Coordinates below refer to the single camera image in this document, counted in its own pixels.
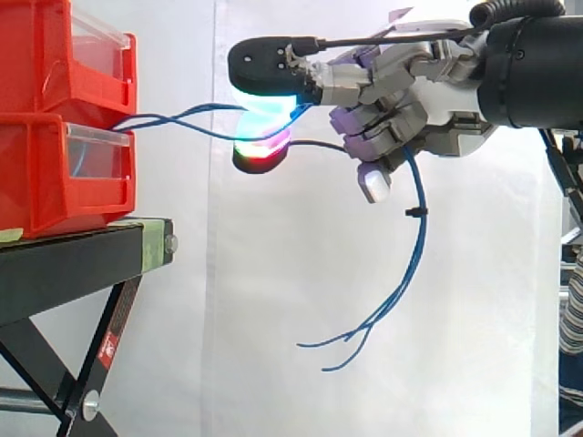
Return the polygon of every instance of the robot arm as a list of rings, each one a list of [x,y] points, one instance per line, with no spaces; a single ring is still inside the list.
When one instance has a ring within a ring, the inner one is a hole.
[[[336,107],[332,126],[363,162],[358,180],[375,202],[405,145],[462,157],[498,126],[583,130],[583,18],[563,14],[558,0],[494,0],[471,10],[474,26],[420,20],[414,9],[365,40],[256,38],[231,50],[230,80],[250,94]],[[357,47],[332,62],[306,57],[348,45]],[[556,152],[549,160],[564,175]]]

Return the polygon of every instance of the glowing led light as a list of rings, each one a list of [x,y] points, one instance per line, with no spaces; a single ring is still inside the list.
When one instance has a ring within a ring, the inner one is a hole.
[[[280,127],[280,118],[266,117],[261,114],[246,112],[240,118],[239,126],[237,127],[237,137],[261,137]],[[235,148],[246,158],[268,158],[286,147],[290,142],[290,138],[290,130],[285,129],[275,137],[255,143],[235,141]]]
[[[245,109],[255,114],[283,120],[283,123],[289,121],[290,114],[298,106],[298,98],[296,96],[254,96],[243,93],[235,87],[232,91],[235,100]]]

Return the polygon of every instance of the red plastic storage bin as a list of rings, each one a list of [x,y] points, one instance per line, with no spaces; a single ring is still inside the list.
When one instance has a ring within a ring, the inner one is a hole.
[[[55,114],[0,115],[0,232],[103,228],[136,203],[134,137]]]
[[[0,113],[111,128],[136,113],[136,38],[69,0],[0,0]]]

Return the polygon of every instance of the blue cable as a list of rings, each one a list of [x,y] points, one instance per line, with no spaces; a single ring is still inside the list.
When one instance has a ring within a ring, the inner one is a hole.
[[[408,147],[403,147],[404,154],[411,167],[411,171],[413,173],[415,188],[417,190],[417,197],[419,199],[419,207],[423,210],[427,209],[427,202],[425,198],[425,191],[423,182],[421,180],[421,174],[419,172],[419,167],[415,162],[414,155],[411,153]],[[404,274],[403,280],[396,288],[396,290],[363,322],[361,325],[356,328],[355,330],[351,330],[345,332],[344,334],[338,335],[332,339],[328,339],[326,341],[322,341],[319,343],[298,343],[298,346],[301,348],[321,348],[322,346],[326,346],[332,343],[335,343],[339,340],[349,341],[351,340],[356,334],[364,331],[363,338],[356,348],[356,351],[343,363],[333,366],[333,367],[326,367],[323,368],[322,371],[339,371],[343,369],[348,364],[350,364],[363,350],[364,345],[368,341],[368,338],[373,330],[373,327],[381,321],[401,300],[411,281],[413,280],[414,274],[417,272],[417,268],[419,267],[419,263],[421,261],[421,257],[423,256],[425,240],[427,236],[427,216],[422,214],[420,217],[419,222],[419,231],[417,234],[417,241],[415,242],[413,254],[411,255],[411,259],[409,260],[409,265],[407,270]]]
[[[295,123],[295,121],[298,118],[300,118],[309,109],[309,107],[310,107],[309,105],[299,106],[294,111],[294,113],[291,114],[291,120],[288,123],[286,123],[283,127],[277,129],[274,132],[271,132],[268,135],[265,135],[263,137],[256,137],[256,138],[230,137],[230,136],[226,136],[226,135],[212,132],[208,129],[205,129],[204,127],[198,127],[195,125],[191,125],[190,123],[187,123],[187,122],[184,122],[181,120],[184,117],[194,116],[196,114],[201,114],[204,112],[219,111],[219,110],[236,110],[236,111],[246,110],[244,107],[240,107],[237,105],[228,105],[228,104],[226,105],[226,104],[222,104],[222,103],[207,103],[204,105],[196,105],[195,107],[191,107],[191,108],[187,109],[186,111],[181,112],[180,114],[177,114],[174,117],[165,117],[165,116],[161,116],[160,114],[136,114],[134,116],[128,116],[128,117],[124,118],[122,121],[120,121],[119,123],[114,125],[110,130],[113,132],[128,132],[129,130],[143,129],[146,127],[157,127],[157,126],[166,125],[168,123],[175,123],[175,124],[181,125],[183,127],[187,127],[189,129],[196,130],[202,134],[206,134],[206,135],[209,135],[211,137],[215,137],[215,138],[219,138],[219,139],[224,139],[227,141],[255,142],[255,141],[263,141],[265,139],[269,139],[269,138],[275,137],[276,135],[280,134],[285,129],[290,127],[293,123]],[[128,126],[128,127],[119,127],[119,126],[127,123],[130,120],[143,119],[143,118],[155,118],[155,121],[149,121],[146,123],[138,123],[136,125],[132,125],[132,126]],[[78,160],[77,164],[75,165],[75,169],[73,170],[72,176],[74,178],[78,177],[79,172],[81,171],[81,168],[83,167],[83,162],[85,160],[86,154],[87,154],[87,145],[83,145],[83,150],[81,151],[81,156],[79,157],[79,160]]]

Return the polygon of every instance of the clear plastic bin front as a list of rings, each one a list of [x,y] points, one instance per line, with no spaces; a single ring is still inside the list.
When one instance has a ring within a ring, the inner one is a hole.
[[[131,46],[127,35],[73,7],[71,14],[73,57],[84,66],[124,80],[122,52]]]
[[[72,178],[130,177],[129,136],[67,123],[66,144]]]

